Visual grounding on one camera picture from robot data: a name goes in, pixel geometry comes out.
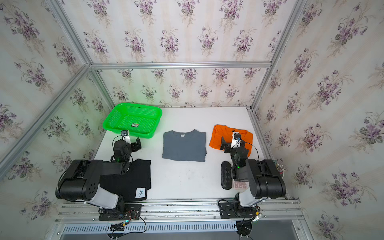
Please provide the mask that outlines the green plastic mesh basket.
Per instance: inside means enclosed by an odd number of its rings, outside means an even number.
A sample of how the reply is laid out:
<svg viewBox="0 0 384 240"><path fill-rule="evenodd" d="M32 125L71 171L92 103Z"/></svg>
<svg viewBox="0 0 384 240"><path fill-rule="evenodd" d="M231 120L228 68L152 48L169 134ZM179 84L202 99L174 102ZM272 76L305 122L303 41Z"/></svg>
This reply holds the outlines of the green plastic mesh basket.
<svg viewBox="0 0 384 240"><path fill-rule="evenodd" d="M162 109L158 107L121 103L108 114L103 128L115 134L127 130L131 136L150 139L155 134L162 114Z"/></svg>

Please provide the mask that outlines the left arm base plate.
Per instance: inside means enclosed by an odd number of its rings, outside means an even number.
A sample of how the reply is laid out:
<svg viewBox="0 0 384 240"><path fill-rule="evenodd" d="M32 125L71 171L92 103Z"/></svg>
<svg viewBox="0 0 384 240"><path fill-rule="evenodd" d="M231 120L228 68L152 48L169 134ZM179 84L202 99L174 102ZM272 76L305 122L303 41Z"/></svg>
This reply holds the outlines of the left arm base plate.
<svg viewBox="0 0 384 240"><path fill-rule="evenodd" d="M99 209L99 221L138 220L141 209L141 204L126 204L121 210Z"/></svg>

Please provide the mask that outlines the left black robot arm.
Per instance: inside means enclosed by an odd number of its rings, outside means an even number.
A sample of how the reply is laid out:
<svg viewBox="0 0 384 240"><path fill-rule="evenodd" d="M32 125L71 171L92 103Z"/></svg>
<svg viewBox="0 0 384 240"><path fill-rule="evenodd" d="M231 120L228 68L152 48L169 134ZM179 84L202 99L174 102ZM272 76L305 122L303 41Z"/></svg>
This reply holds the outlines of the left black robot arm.
<svg viewBox="0 0 384 240"><path fill-rule="evenodd" d="M105 211L125 210L122 196L100 186L100 178L124 175L130 167L132 153L142 148L140 138L128 143L125 136L113 143L114 154L110 161L74 160L58 180L56 197L69 202L84 202Z"/></svg>

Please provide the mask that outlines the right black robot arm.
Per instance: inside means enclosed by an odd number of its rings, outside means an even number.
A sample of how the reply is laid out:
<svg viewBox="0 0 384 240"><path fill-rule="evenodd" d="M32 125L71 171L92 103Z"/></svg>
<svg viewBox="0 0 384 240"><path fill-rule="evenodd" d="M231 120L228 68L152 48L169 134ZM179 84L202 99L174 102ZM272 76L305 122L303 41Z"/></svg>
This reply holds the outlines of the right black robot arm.
<svg viewBox="0 0 384 240"><path fill-rule="evenodd" d="M234 133L230 143L221 138L220 150L229 154L231 162L221 164L221 185L230 190L233 182L247 182L249 188L234 197L235 210L245 210L267 199L282 198L286 195L286 185L273 160L249 159L246 145L239 133Z"/></svg>

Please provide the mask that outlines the grey-blue t-shirt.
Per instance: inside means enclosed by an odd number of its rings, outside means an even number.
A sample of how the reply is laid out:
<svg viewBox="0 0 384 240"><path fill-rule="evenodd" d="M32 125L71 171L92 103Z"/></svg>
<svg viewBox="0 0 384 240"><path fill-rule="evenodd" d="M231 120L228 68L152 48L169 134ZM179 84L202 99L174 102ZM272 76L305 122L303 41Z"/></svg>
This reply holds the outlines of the grey-blue t-shirt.
<svg viewBox="0 0 384 240"><path fill-rule="evenodd" d="M182 162L205 162L206 132L187 133L168 131L163 134L163 159Z"/></svg>

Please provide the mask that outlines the black t-shirt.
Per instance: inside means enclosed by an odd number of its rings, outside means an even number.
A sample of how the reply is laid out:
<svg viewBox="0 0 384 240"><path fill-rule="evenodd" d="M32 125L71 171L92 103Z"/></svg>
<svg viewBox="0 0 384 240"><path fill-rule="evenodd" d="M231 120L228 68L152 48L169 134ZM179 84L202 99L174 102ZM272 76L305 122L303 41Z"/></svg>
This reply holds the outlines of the black t-shirt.
<svg viewBox="0 0 384 240"><path fill-rule="evenodd" d="M100 186L121 196L126 203L144 201L152 187L151 163L150 160L137 159L130 164L124 175L101 176Z"/></svg>

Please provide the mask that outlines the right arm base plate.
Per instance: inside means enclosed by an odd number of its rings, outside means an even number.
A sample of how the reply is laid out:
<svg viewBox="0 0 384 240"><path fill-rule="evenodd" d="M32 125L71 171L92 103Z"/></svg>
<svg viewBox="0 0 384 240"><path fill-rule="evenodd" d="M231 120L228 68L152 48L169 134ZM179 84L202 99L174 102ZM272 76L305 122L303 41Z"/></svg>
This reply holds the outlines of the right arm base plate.
<svg viewBox="0 0 384 240"><path fill-rule="evenodd" d="M242 207L238 203L231 203L227 200L219 200L217 203L221 219L253 219L260 215L260 208Z"/></svg>

